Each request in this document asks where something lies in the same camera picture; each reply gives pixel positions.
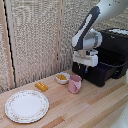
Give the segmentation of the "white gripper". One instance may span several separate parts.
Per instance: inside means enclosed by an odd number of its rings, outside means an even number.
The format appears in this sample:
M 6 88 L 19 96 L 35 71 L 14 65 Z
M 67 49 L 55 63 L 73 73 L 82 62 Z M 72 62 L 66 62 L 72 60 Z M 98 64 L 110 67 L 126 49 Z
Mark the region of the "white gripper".
M 78 50 L 73 53 L 73 61 L 86 65 L 85 73 L 88 73 L 88 66 L 95 67 L 98 64 L 97 54 L 97 50 Z

